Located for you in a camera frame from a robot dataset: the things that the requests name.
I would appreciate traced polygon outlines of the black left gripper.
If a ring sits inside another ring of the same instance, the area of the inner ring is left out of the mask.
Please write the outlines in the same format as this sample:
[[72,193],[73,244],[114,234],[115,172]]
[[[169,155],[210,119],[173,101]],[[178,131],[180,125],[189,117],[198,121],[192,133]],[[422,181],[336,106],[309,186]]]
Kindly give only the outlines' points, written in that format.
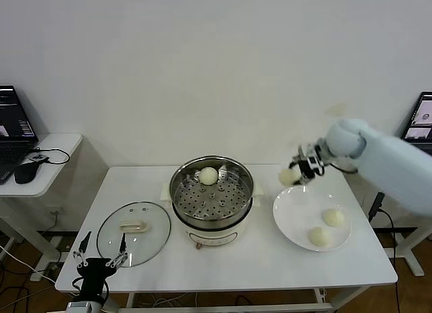
[[113,258],[88,258],[86,259],[86,249],[90,241],[91,232],[80,242],[78,249],[73,251],[76,259],[78,274],[83,278],[80,288],[81,293],[102,293],[105,279],[114,274],[114,268],[119,268],[127,259],[126,234],[123,233],[118,255]]

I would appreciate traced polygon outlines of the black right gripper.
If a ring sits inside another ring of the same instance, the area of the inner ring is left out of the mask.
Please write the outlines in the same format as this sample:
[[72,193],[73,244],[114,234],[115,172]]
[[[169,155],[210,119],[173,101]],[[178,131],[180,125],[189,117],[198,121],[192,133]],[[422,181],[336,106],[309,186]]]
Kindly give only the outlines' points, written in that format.
[[298,147],[297,153],[292,157],[288,167],[293,169],[312,169],[312,171],[301,171],[294,169],[293,185],[307,185],[316,175],[324,176],[325,174],[325,143],[318,140],[315,144],[304,144]]

